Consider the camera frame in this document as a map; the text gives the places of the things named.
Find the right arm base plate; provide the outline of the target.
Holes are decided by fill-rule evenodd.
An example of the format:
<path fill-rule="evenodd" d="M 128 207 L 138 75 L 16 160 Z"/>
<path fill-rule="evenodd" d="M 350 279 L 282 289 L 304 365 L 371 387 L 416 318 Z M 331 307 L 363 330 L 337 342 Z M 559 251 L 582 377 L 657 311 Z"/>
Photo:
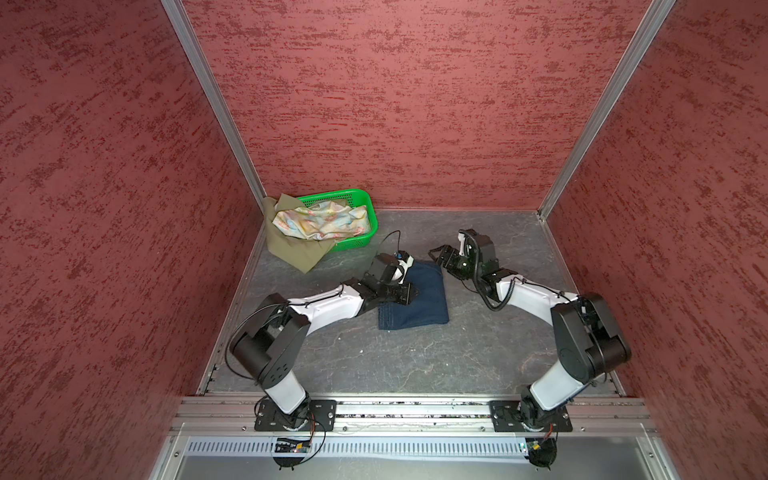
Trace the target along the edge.
<path fill-rule="evenodd" d="M 490 418 L 495 432 L 570 433 L 573 425 L 565 405 L 544 410 L 532 399 L 489 402 Z"/>

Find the blue denim skirt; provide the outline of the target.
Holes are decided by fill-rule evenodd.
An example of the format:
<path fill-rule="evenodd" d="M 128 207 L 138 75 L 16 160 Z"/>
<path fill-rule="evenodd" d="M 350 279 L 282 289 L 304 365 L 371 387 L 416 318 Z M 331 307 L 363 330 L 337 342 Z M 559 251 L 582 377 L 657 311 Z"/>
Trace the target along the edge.
<path fill-rule="evenodd" d="M 408 305 L 383 303 L 378 308 L 378 328 L 386 331 L 405 330 L 450 321 L 441 268 L 416 261 L 406 280 L 418 291 Z"/>

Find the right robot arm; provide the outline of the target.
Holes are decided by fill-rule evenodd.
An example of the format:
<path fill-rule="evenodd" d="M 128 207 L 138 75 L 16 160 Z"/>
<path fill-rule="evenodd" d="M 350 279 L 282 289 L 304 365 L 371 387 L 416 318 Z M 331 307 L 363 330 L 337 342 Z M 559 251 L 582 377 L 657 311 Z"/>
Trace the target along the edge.
<path fill-rule="evenodd" d="M 516 307 L 553 329 L 557 360 L 521 391 L 512 420 L 542 431 L 566 413 L 565 405 L 599 377 L 627 363 L 631 348 L 607 302 L 598 294 L 576 294 L 533 282 L 502 268 L 481 247 L 442 245 L 430 258 L 454 278 L 470 281 L 492 311 Z"/>

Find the pastel patterned skirt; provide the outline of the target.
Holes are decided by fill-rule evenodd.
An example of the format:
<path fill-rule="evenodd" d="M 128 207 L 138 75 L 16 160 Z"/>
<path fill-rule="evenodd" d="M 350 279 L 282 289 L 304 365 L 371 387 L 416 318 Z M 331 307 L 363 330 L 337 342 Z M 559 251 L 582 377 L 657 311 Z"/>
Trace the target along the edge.
<path fill-rule="evenodd" d="M 286 236 L 316 241 L 341 241 L 372 230 L 365 206 L 350 207 L 332 200 L 278 211 L 272 223 Z"/>

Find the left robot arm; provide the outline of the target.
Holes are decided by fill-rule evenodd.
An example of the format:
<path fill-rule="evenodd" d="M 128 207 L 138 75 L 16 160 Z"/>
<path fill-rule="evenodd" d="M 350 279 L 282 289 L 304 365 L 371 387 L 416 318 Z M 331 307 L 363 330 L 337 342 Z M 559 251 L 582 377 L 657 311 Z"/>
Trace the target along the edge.
<path fill-rule="evenodd" d="M 227 351 L 281 414 L 285 428 L 310 422 L 310 396 L 293 372 L 307 336 L 382 304 L 407 306 L 418 289 L 407 280 L 392 284 L 352 278 L 305 298 L 269 295 L 231 335 Z"/>

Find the olive green skirt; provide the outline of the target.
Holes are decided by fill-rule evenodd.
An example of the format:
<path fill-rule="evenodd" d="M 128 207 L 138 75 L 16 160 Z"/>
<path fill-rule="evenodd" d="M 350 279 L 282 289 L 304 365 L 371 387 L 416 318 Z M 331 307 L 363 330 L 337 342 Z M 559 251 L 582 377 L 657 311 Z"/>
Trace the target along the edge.
<path fill-rule="evenodd" d="M 304 207 L 299 199 L 283 194 L 279 199 L 266 197 L 263 204 L 267 249 L 302 273 L 312 270 L 335 247 L 334 240 L 302 240 L 286 236 L 272 223 L 278 211 Z"/>

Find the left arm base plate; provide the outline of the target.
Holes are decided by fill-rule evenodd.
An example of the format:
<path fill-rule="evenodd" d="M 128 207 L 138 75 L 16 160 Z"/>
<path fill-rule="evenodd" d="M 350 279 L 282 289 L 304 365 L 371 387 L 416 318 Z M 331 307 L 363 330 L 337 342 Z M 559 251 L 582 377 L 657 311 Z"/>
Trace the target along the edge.
<path fill-rule="evenodd" d="M 330 432 L 334 429 L 335 400 L 304 400 L 293 413 L 283 412 L 268 397 L 254 406 L 254 430 L 257 432 Z"/>

